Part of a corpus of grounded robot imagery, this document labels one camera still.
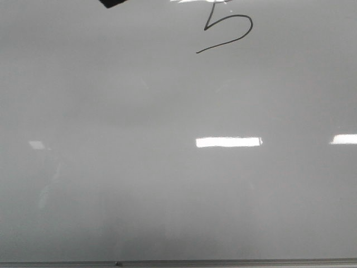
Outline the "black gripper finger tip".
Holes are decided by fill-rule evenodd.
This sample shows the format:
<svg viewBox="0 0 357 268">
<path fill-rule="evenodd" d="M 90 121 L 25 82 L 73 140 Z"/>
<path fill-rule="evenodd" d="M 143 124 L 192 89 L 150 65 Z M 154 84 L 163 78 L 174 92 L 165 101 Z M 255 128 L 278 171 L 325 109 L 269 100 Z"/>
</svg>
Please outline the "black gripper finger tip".
<svg viewBox="0 0 357 268">
<path fill-rule="evenodd" d="M 99 0 L 99 2 L 105 7 L 105 8 L 112 8 L 114 6 L 117 6 L 119 4 L 124 3 L 126 0 Z"/>
</svg>

